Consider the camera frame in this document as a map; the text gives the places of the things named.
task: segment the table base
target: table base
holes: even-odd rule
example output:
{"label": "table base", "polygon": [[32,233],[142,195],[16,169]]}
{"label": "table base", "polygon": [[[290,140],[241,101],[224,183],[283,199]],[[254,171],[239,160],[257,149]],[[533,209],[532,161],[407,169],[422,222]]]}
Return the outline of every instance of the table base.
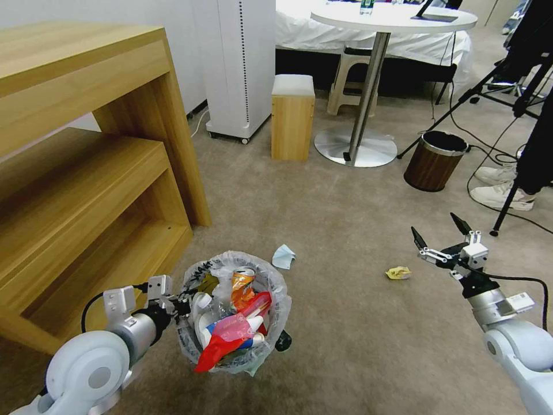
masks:
{"label": "table base", "polygon": [[355,162],[344,160],[344,152],[350,149],[352,129],[340,126],[319,132],[315,137],[315,148],[327,159],[351,167],[378,167],[397,156],[392,136],[365,129]]}

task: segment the white tower appliance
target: white tower appliance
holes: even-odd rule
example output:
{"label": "white tower appliance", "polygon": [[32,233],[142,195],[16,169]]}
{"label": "white tower appliance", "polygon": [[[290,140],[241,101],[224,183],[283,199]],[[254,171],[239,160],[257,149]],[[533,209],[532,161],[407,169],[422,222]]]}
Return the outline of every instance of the white tower appliance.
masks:
{"label": "white tower appliance", "polygon": [[247,144],[271,113],[275,0],[194,0],[210,135]]}

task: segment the white wall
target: white wall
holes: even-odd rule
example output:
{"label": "white wall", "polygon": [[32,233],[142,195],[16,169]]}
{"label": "white wall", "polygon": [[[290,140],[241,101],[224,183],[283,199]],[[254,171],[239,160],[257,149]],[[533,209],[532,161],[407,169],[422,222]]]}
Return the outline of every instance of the white wall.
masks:
{"label": "white wall", "polygon": [[495,2],[496,0],[463,0],[460,9],[477,15],[479,27],[484,26],[489,18],[488,26],[499,29],[513,14],[519,0],[498,0],[494,8]]}
{"label": "white wall", "polygon": [[[164,26],[190,112],[206,99],[192,1],[197,0],[0,0],[0,28],[52,19]],[[72,125],[97,129],[92,114]]]}

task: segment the wooden shelf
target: wooden shelf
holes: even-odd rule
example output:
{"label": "wooden shelf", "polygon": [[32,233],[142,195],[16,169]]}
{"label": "wooden shelf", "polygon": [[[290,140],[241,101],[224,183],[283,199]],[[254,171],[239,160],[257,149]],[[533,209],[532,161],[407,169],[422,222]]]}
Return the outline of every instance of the wooden shelf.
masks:
{"label": "wooden shelf", "polygon": [[[90,298],[171,272],[191,238],[190,227],[148,218],[133,205],[44,291],[25,316],[56,337],[68,339],[81,332],[81,313]],[[88,312],[86,326],[100,330],[105,324],[99,299]]]}
{"label": "wooden shelf", "polygon": [[23,312],[167,168],[160,142],[79,129],[0,165],[0,303]]}
{"label": "wooden shelf", "polygon": [[[43,140],[89,112],[110,134]],[[96,293],[170,273],[189,219],[211,224],[162,27],[0,31],[0,157],[0,335],[42,352]],[[103,315],[98,301],[89,326]]]}

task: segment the white sheet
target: white sheet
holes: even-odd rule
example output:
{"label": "white sheet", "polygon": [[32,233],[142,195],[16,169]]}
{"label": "white sheet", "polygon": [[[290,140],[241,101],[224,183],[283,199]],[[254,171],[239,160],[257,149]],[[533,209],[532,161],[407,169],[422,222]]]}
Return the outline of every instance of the white sheet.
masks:
{"label": "white sheet", "polygon": [[[337,28],[311,19],[311,10],[321,1],[325,0],[276,0],[276,44],[289,49],[333,53],[341,53],[344,45],[373,47],[375,32]],[[387,55],[449,65],[452,47],[452,33],[392,33]],[[454,81],[462,86],[469,80],[472,69],[472,44],[466,31],[457,32],[453,63],[457,65]]]}

